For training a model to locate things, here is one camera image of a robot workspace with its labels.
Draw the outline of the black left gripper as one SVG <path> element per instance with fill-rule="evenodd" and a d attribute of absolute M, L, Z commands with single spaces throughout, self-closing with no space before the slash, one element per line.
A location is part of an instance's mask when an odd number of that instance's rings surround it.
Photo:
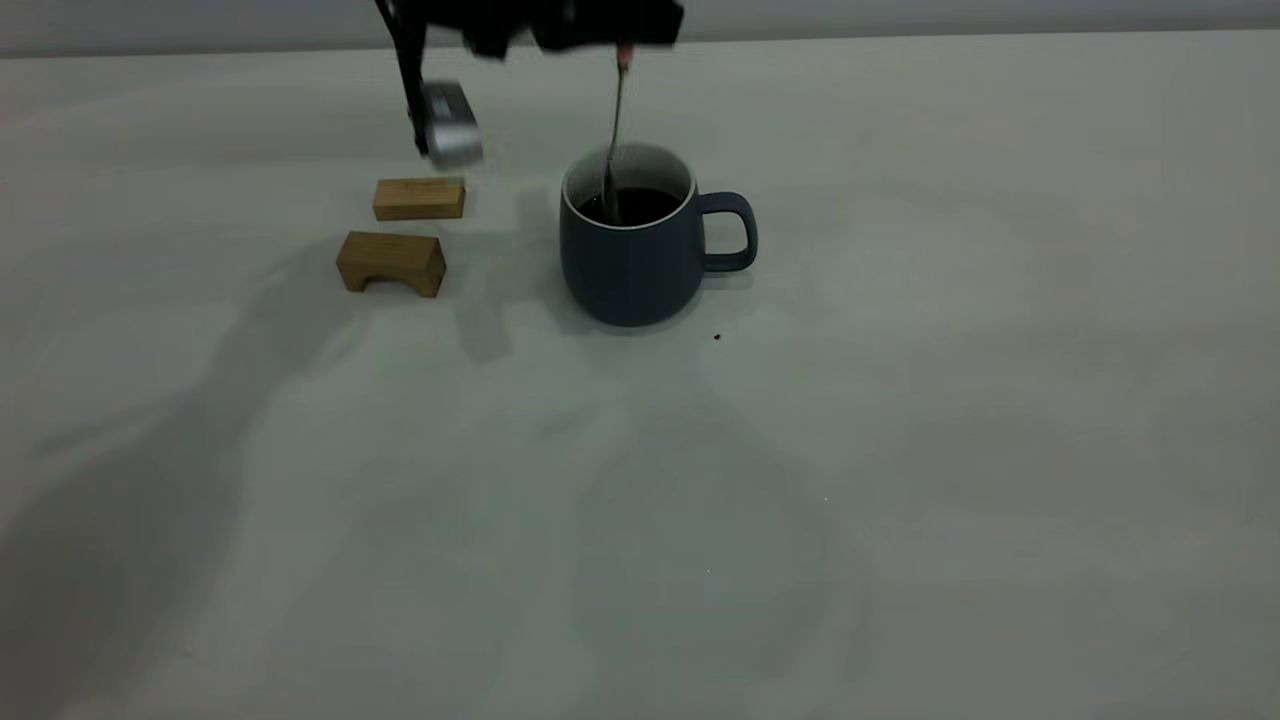
<path fill-rule="evenodd" d="M 539 47 L 564 51 L 596 45 L 669 47 L 685 18 L 677 1 L 544 1 L 536 9 L 536 1 L 440 1 L 440 27 L 458 32 L 472 55 L 504 59 L 531 23 Z"/>

